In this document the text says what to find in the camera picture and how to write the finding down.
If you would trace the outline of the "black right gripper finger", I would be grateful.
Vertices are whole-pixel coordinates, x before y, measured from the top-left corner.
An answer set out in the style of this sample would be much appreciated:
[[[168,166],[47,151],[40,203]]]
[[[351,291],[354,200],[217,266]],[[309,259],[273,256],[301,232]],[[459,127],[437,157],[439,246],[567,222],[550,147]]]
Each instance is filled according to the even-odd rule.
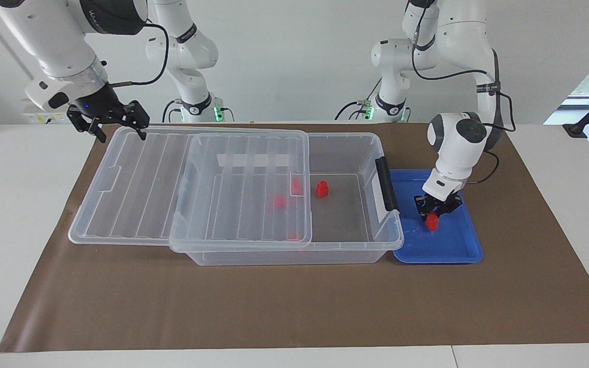
[[[98,123],[94,120],[87,121],[77,106],[67,108],[67,118],[73,124],[77,132],[87,132],[93,135],[102,144],[106,143],[107,136]]]
[[[145,141],[147,133],[145,129],[150,123],[150,116],[138,101],[131,101],[123,106],[123,126],[135,130],[141,140]]]

